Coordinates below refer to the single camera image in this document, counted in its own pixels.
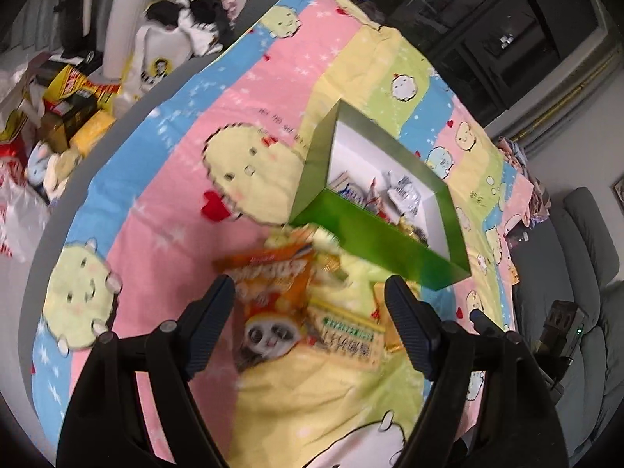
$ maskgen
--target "cartoon blanket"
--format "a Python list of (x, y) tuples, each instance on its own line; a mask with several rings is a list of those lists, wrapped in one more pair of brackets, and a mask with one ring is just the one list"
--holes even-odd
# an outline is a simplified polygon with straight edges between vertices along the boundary
[[(420, 299), (467, 330), (472, 308), (513, 328), (511, 261), (501, 237), (524, 212), (530, 183), (397, 30), (348, 0), (280, 0), (155, 108), (92, 180), (50, 276), (34, 342), (33, 397), (52, 444), (96, 336), (110, 328), (135, 336), (177, 318), (213, 281), (215, 258), (261, 245), (268, 228), (254, 214), (281, 202), (269, 202), (279, 192), (255, 189), (266, 150), (280, 143), (304, 158), (314, 127), (340, 98), (450, 186), (472, 277), (440, 291), (422, 287)], [(232, 127), (252, 139), (243, 149), (249, 161), (236, 158), (231, 170), (208, 176), (206, 141)], [(280, 156), (280, 188), (287, 188), (296, 167)], [(389, 273), (347, 254), (342, 265), (350, 285), (325, 299), (372, 314), (372, 283)], [(482, 381), (473, 375), (462, 431), (475, 423)], [(138, 383), (155, 452), (171, 459), (147, 376)], [(190, 387), (234, 468), (391, 466), (429, 392), (401, 352), (365, 371), (296, 347), (238, 375), (231, 323)]]

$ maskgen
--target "open cardboard box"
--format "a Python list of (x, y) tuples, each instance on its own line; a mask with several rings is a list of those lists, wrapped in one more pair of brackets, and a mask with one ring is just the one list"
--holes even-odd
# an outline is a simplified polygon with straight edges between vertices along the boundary
[[(385, 173), (408, 175), (422, 196), (416, 225), (427, 234), (429, 248), (331, 191), (327, 185), (344, 171), (364, 192), (376, 179), (386, 214), (393, 223), (398, 221), (399, 213), (386, 197), (390, 185)], [(301, 174), (289, 224), (307, 223), (316, 223), (335, 234), (349, 253), (433, 290), (470, 276), (464, 237), (444, 181), (343, 100), (314, 131)]]

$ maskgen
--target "orange package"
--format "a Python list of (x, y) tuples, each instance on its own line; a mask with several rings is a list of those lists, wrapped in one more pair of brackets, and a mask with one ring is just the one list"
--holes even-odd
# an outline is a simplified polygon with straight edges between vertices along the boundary
[(214, 262), (219, 273), (232, 277), (245, 308), (245, 333), (235, 349), (239, 371), (286, 355), (307, 336), (306, 287), (313, 257), (312, 245), (296, 245)]

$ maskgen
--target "plush toy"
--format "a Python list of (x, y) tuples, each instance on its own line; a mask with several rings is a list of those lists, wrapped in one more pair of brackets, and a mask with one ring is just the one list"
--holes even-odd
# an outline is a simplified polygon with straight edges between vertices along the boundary
[(50, 200), (50, 205), (54, 205), (57, 199), (65, 191), (65, 186), (70, 174), (78, 166), (82, 156), (77, 149), (69, 148), (63, 154), (53, 154), (48, 161), (48, 169), (43, 180), (43, 187)]
[(39, 192), (43, 185), (46, 171), (48, 170), (48, 162), (51, 155), (52, 149), (50, 148), (48, 143), (39, 141), (32, 149), (32, 153), (30, 154), (30, 158), (28, 159), (26, 177), (30, 185)]

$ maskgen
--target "white plastic bag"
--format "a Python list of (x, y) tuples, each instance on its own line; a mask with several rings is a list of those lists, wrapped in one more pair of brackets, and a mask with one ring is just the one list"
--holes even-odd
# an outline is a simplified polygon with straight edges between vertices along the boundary
[(48, 218), (46, 203), (0, 160), (0, 254), (31, 261)]

